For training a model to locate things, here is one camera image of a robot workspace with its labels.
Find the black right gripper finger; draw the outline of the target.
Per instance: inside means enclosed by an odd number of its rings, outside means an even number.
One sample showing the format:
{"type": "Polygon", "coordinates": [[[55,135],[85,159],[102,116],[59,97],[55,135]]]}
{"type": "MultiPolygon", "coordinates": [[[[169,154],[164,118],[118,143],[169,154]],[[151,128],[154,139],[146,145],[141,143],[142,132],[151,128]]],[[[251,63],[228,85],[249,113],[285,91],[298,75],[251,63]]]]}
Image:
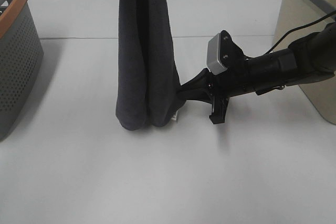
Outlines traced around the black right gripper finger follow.
{"type": "Polygon", "coordinates": [[[185,101],[201,101],[205,103],[212,103],[211,95],[208,91],[202,89],[194,89],[194,90],[180,90],[177,93],[177,97],[180,100],[185,101]]]}
{"type": "Polygon", "coordinates": [[[209,85],[211,76],[212,76],[212,73],[207,68],[204,68],[197,76],[195,76],[193,79],[191,79],[187,83],[183,84],[181,86],[180,92],[208,90],[208,85],[209,85]]]}

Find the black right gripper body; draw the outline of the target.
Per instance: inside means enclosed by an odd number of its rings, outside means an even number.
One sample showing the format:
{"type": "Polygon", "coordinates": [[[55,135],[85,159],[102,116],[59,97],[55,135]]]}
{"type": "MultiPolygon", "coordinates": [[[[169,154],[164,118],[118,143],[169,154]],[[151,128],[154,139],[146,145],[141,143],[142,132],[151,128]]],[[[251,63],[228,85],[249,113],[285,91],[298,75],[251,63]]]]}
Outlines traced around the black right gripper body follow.
{"type": "Polygon", "coordinates": [[[233,42],[226,30],[220,32],[220,43],[220,62],[227,70],[218,75],[212,74],[212,81],[208,85],[212,98],[212,113],[209,118],[213,124],[225,122],[229,98],[235,89],[242,88],[242,79],[247,74],[246,61],[250,59],[233,42]]]}

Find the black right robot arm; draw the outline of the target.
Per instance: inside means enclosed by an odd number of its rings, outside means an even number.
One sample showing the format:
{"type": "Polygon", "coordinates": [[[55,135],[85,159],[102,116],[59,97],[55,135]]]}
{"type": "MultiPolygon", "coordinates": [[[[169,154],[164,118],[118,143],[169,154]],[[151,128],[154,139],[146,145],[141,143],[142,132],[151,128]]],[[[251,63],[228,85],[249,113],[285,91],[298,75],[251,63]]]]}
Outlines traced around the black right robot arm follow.
{"type": "Polygon", "coordinates": [[[335,23],[293,41],[287,48],[248,57],[222,30],[207,47],[207,67],[183,84],[177,96],[211,104],[209,119],[225,122],[231,97],[262,95],[288,86],[310,84],[335,76],[335,23]]]}

